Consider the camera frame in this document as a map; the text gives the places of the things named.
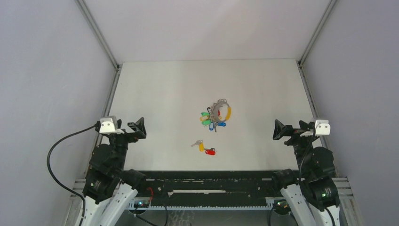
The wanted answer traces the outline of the large keyring with yellow handle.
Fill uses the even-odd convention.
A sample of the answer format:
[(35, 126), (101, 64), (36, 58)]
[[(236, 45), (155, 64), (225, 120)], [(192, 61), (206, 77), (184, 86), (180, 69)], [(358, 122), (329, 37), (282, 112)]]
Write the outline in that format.
[(226, 99), (218, 99), (209, 107), (210, 120), (214, 123), (226, 122), (231, 117), (232, 109)]

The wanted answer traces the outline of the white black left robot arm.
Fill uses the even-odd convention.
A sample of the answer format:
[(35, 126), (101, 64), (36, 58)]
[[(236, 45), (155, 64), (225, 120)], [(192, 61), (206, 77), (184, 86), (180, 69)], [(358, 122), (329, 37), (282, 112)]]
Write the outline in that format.
[(108, 143), (99, 144), (92, 151), (82, 192), (82, 217), (75, 223), (77, 226), (113, 226), (127, 204), (146, 193), (145, 174), (124, 168), (129, 144), (146, 138), (144, 117), (127, 124), (131, 132), (121, 125), (115, 116), (103, 117), (94, 125)]

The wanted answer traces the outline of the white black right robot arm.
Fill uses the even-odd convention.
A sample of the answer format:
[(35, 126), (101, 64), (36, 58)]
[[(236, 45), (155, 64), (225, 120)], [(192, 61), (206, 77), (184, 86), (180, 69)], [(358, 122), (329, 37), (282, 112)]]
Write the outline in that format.
[(289, 208), (299, 226), (340, 225), (340, 198), (333, 181), (335, 166), (332, 151), (312, 144), (320, 136), (330, 134), (329, 121), (299, 121), (298, 128), (279, 120), (274, 123), (272, 139), (288, 137), (284, 144), (293, 147), (298, 172), (284, 169), (273, 174), (272, 191), (283, 196), (287, 203), (281, 205), (277, 202), (272, 210)]

